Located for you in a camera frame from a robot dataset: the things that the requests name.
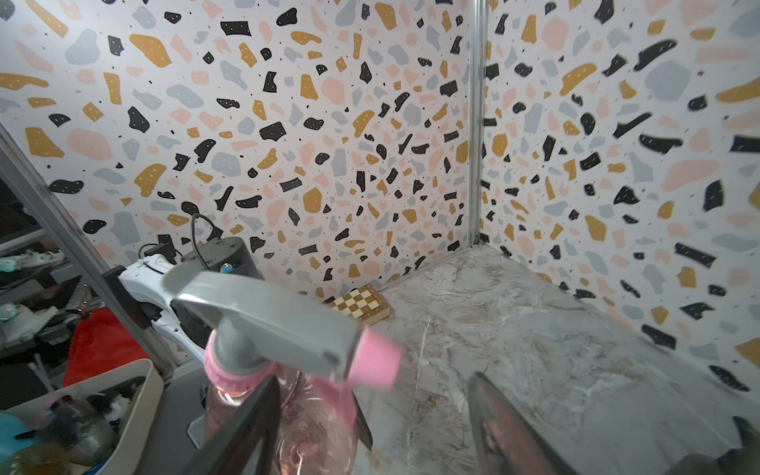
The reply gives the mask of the pink spray nozzle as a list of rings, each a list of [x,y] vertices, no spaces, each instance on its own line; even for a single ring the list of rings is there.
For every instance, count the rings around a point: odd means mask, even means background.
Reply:
[[[207,376],[238,380],[275,362],[338,384],[388,392],[402,352],[380,332],[271,283],[198,274],[176,299],[212,327]]]

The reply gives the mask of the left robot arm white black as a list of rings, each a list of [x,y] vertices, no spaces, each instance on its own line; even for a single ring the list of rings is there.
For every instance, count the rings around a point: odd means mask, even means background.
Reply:
[[[263,279],[240,237],[215,234],[207,243],[192,239],[192,251],[181,255],[167,243],[148,243],[131,265],[117,266],[103,275],[120,305],[142,329],[153,330],[204,362],[212,328],[176,299],[198,274],[206,271]]]

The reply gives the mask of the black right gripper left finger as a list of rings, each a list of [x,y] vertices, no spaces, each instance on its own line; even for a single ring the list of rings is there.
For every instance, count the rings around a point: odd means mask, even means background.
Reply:
[[[268,376],[239,407],[231,421],[180,470],[185,475],[271,473],[280,424],[280,391]]]

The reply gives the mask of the pink spray bottle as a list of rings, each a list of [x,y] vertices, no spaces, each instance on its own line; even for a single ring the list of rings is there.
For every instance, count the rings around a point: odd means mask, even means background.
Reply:
[[[274,474],[350,474],[360,445],[371,449],[372,433],[352,388],[275,362],[238,380],[216,376],[206,391],[204,439],[209,441],[237,414],[267,377],[280,390],[280,422]]]

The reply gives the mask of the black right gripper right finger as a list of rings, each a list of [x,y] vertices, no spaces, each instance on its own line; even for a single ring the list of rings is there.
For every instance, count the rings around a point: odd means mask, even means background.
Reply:
[[[471,433],[482,474],[574,474],[482,372],[467,383]]]

